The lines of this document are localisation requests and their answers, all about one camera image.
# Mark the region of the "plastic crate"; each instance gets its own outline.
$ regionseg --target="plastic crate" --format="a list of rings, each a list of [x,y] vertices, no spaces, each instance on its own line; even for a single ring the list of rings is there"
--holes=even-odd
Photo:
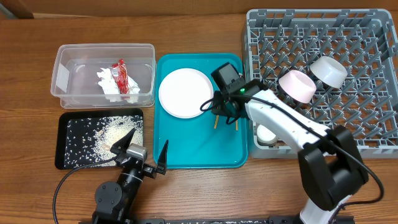
[[[309,65],[319,57],[335,58],[348,71],[340,89],[318,80],[309,104],[289,96],[284,102],[332,129],[349,128],[363,157],[398,157],[398,41],[388,11],[253,9],[246,15],[243,48],[246,80],[260,79],[277,94],[277,79],[289,70],[310,74]],[[282,141],[258,145],[256,125],[249,130],[252,157],[296,157]]]

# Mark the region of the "pink cup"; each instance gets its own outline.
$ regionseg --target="pink cup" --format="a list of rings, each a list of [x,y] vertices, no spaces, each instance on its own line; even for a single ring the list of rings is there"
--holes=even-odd
[[[317,87],[308,75],[291,70],[279,78],[279,86],[293,99],[301,103],[309,103]]]

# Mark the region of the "white plate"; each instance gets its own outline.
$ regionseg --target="white plate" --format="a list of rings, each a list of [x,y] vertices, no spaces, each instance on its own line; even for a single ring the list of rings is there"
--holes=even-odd
[[[213,97],[213,85],[202,72],[181,68],[168,74],[159,87],[163,109],[177,118],[194,118],[202,114],[200,106]]]

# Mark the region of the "cup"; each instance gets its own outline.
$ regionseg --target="cup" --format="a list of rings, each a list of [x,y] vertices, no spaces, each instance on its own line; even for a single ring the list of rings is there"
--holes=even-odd
[[[291,70],[279,78],[279,86],[293,99],[301,103],[309,103],[317,87],[308,75]]]
[[[347,77],[347,70],[331,57],[322,56],[310,65],[311,72],[324,84],[340,88]]]

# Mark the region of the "wooden table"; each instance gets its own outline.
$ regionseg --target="wooden table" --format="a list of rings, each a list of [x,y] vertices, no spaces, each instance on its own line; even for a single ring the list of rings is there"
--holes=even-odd
[[[392,12],[395,22],[398,12]],[[63,44],[152,43],[156,59],[179,52],[241,56],[245,15],[109,17],[0,21],[0,223],[53,223],[52,197],[66,170],[54,166],[58,118],[65,112],[50,94],[52,69]],[[144,145],[152,155],[154,107],[144,108]],[[397,223],[397,160],[365,160],[386,188],[375,205],[348,207],[357,223]],[[94,192],[116,180],[118,168],[73,174],[58,195],[60,223],[88,220]],[[369,181],[353,198],[378,194]],[[295,215],[307,196],[297,160],[249,159],[239,169],[170,170],[146,179],[135,202],[140,218],[247,218]]]

